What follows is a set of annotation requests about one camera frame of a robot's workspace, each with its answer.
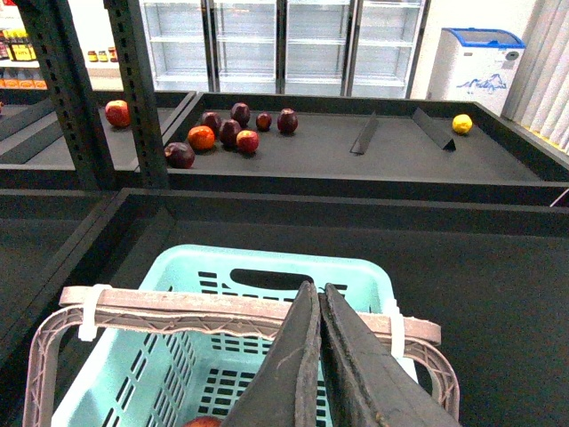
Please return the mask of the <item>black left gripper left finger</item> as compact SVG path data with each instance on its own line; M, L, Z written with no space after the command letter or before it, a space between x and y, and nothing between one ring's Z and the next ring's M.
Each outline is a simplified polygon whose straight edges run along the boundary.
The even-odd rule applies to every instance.
M317 289L301 284L259 371L223 426L314 426L321 349Z

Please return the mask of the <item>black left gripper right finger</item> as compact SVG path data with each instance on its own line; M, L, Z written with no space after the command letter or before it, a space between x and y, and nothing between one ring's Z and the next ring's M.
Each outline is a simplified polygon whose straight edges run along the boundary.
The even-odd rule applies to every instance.
M452 366L430 342L393 329L376 333L331 284L319 295L321 366L334 426L456 426L460 388ZM404 355L424 365L426 392L382 342L403 344Z

